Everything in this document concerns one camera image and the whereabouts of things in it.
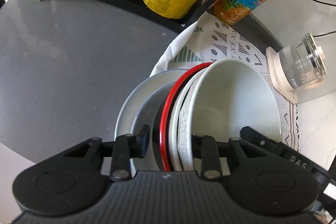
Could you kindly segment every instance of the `countertop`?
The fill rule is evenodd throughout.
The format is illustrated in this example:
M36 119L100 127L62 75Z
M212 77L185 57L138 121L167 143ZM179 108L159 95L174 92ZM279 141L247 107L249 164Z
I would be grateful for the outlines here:
M264 52L256 28L251 18L235 26ZM9 0L0 9L0 143L39 162L93 136L113 140L125 99L176 36L96 0Z

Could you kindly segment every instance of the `white plate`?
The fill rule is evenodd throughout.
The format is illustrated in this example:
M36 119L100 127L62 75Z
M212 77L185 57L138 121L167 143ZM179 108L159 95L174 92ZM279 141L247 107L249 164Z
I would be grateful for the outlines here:
M151 133L146 157L143 159L133 159L134 167L137 171L159 171L159 167L156 163L152 146L153 124L161 103L163 102L163 100L165 100L165 98L167 98L173 85L174 83L170 83L154 92L151 96L147 98L147 100L143 103L138 113L136 114L132 125L131 134L138 134L145 124L149 125Z
M115 125L114 139L117 136L131 133L133 121L137 115L138 110L142 104L150 97L155 91L161 87L175 82L187 70L175 69L166 70L162 73L153 75L144 80L138 85L132 93L127 97L118 115L117 123ZM133 160L131 160L132 175L135 175L135 168Z
M227 142L250 126L281 141L279 110L269 85L258 71L236 59L216 61L205 70L191 86L180 119L179 155L184 170L194 169L191 134ZM223 170L228 170L226 161L221 162Z
M197 72L184 86L180 94L178 95L175 104L173 106L170 119L169 119L169 127L168 127L168 148L169 148L169 158L170 162L173 165L174 171L182 171L179 153L177 150L177 126L179 120L179 113L181 110L182 103L184 98L190 89L191 85L194 81L201 76L205 69L200 70Z

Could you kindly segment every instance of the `container lid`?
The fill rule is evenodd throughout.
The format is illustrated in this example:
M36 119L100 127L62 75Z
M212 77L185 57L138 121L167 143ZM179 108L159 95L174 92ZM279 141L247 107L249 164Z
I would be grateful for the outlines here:
M314 73L317 79L326 77L328 75L323 59L325 55L321 46L317 47L313 36L310 33L306 33L305 38L302 40L306 47L308 58L313 66Z

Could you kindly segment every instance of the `red bowl rim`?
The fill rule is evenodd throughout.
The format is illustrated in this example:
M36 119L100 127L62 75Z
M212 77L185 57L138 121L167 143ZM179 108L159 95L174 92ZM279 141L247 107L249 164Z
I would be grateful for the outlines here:
M169 111L171 110L171 107L173 103L175 102L179 90L182 86L184 86L189 79L198 71L210 66L212 62L202 63L195 67L192 67L191 69L187 70L182 76L175 82L173 87L171 88L168 97L166 99L166 103L163 107L162 115L161 115L161 121L160 121L160 155L161 155L161 161L163 165L163 169L168 172L170 171L170 165L168 161L168 154L167 154L167 146L166 146L166 130L167 130L167 122L169 117Z

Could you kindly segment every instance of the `patterned cloth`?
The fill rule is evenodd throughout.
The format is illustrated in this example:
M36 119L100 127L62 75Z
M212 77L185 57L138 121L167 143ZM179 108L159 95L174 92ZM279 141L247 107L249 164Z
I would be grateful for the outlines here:
M169 45L151 75L167 69L189 69L222 58L239 58L247 62L261 73L272 89L280 112L283 143L298 151L300 135L296 105L271 84L266 57L246 38L208 13L190 28L192 32L192 29L186 29Z

